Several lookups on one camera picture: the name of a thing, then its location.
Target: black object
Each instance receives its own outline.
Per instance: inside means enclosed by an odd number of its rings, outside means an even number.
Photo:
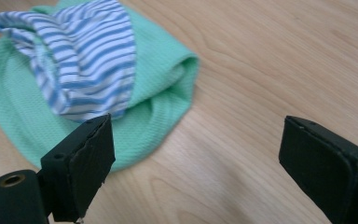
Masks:
[[[115,161],[110,115],[90,119],[42,160],[42,169],[0,177],[0,223],[76,222],[86,215]]]
[[[280,163],[333,223],[358,223],[358,146],[306,119],[286,117]]]

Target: striped cloth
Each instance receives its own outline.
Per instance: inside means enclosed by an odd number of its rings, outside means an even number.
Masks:
[[[124,115],[136,52],[129,15],[116,0],[92,1],[52,15],[3,12],[0,33],[30,58],[54,114],[78,122],[106,113],[113,119]]]

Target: screw hole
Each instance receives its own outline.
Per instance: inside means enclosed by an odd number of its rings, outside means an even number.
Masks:
[[[63,153],[55,154],[54,159],[59,160],[62,159],[65,155]]]
[[[1,182],[1,187],[9,188],[20,184],[25,179],[25,175],[11,175]]]

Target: wooden table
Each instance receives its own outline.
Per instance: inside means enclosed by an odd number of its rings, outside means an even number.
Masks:
[[[124,0],[201,59],[194,104],[86,223],[328,223],[278,161],[286,115],[358,145],[358,1]],[[0,11],[53,5],[0,0]],[[34,169],[0,129],[0,175]]]

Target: green cloth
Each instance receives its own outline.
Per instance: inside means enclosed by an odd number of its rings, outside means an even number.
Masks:
[[[52,13],[87,1],[35,7]],[[152,21],[127,8],[135,34],[135,84],[126,114],[112,121],[117,161],[124,169],[149,155],[190,108],[198,58]],[[29,59],[0,38],[0,126],[33,165],[79,124],[55,116],[36,86]]]

